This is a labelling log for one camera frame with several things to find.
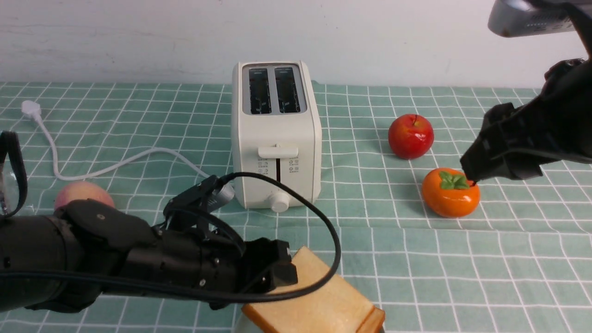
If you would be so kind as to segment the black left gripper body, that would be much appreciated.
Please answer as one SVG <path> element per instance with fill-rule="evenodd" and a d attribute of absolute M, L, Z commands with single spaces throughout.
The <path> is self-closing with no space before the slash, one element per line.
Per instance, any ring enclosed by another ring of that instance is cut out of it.
<path fill-rule="evenodd" d="M 186 290 L 243 294 L 254 289 L 259 259 L 254 242 L 243 254 L 220 235 L 202 238 L 193 230 L 155 230 L 152 240 L 131 247 L 118 266 L 119 278 Z"/>

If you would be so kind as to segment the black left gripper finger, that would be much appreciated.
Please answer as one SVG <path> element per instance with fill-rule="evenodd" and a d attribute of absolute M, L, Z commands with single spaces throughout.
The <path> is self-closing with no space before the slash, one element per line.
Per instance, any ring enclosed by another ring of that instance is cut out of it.
<path fill-rule="evenodd" d="M 284 240 L 258 238 L 247 241 L 244 268 L 246 293 L 264 294 L 298 283 L 297 269 L 290 255 L 290 244 Z"/>

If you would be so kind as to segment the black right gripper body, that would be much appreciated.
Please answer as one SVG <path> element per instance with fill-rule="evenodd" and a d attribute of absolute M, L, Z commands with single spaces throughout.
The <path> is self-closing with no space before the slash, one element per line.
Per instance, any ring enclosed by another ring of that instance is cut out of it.
<path fill-rule="evenodd" d="M 481 129 L 460 163 L 467 179 L 474 182 L 527 180 L 541 177 L 541 166 L 560 160 L 561 154 L 546 118 L 526 105 L 504 103 L 484 114 Z"/>

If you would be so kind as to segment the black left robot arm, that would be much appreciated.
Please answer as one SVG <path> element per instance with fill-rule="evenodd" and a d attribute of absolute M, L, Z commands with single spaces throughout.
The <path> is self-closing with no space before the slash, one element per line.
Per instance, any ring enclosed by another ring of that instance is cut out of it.
<path fill-rule="evenodd" d="M 2 277 L 1 310 L 77 313 L 101 295 L 165 298 L 139 282 L 232 295 L 260 295 L 298 283 L 287 242 L 244 241 L 197 206 L 167 207 L 164 215 L 163 224 L 151 226 L 105 204 L 76 200 L 53 216 L 2 220 L 2 272 L 77 272 L 127 278 L 135 286 Z"/>

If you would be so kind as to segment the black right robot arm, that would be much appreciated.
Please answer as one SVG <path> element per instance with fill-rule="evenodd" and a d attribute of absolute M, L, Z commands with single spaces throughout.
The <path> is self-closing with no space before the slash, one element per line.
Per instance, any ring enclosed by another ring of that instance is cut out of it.
<path fill-rule="evenodd" d="M 591 54 L 589 0 L 496 0 L 488 28 L 501 37 L 574 31 Z M 544 74 L 541 92 L 516 107 L 491 107 L 475 141 L 460 158 L 467 179 L 541 177 L 542 165 L 592 161 L 592 64 L 581 57 L 562 60 Z"/>

